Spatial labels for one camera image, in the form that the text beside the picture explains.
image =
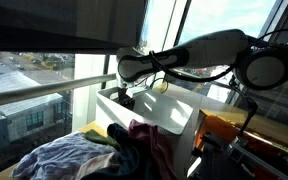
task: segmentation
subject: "dark fabric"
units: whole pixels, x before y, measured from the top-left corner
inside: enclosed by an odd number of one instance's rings
[[[173,151],[165,136],[158,133],[158,127],[132,120],[128,129],[130,138],[150,148],[153,160],[163,180],[177,179],[173,166]]]
[[[128,138],[128,132],[116,123],[111,124],[107,128],[107,132],[120,145],[120,152],[117,153],[120,168],[118,170],[103,168],[84,176],[82,180],[161,179],[149,148],[139,141]]]
[[[120,146],[118,145],[118,143],[114,139],[112,139],[110,136],[104,137],[93,129],[87,131],[84,137],[87,140],[92,141],[94,143],[110,145],[114,147],[116,150],[120,149]]]

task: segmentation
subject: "pink cloth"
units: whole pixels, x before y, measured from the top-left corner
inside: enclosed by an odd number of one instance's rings
[[[152,157],[159,168],[163,180],[177,179],[173,166],[173,152],[167,139],[158,133],[157,126],[142,124],[132,120],[129,138],[139,140],[151,148]]]

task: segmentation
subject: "city view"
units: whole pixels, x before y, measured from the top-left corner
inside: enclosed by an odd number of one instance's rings
[[[0,92],[74,79],[74,54],[0,52]],[[0,106],[0,171],[72,131],[73,90]]]

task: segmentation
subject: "sky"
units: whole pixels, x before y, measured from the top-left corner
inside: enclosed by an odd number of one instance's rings
[[[180,44],[203,34],[241,29],[258,37],[276,0],[192,0]]]

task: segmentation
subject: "pile of clothes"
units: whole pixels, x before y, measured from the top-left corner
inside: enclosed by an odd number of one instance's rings
[[[158,127],[132,120],[96,131],[72,133],[24,156],[10,177],[31,179],[176,179],[173,153]]]

